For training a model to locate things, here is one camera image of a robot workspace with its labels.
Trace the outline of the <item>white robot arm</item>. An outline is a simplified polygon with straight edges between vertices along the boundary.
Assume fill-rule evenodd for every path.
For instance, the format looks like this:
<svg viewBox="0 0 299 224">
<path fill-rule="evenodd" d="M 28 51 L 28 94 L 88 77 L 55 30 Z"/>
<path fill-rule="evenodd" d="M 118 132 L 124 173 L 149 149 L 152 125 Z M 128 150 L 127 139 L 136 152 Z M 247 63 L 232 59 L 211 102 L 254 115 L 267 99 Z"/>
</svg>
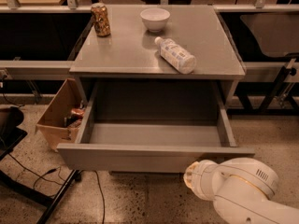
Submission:
<svg viewBox="0 0 299 224">
<path fill-rule="evenodd" d="M 299 224 L 298 209 L 272 201 L 278 175 L 252 158 L 196 161 L 184 182 L 197 197 L 213 202 L 228 224 Z"/>
</svg>

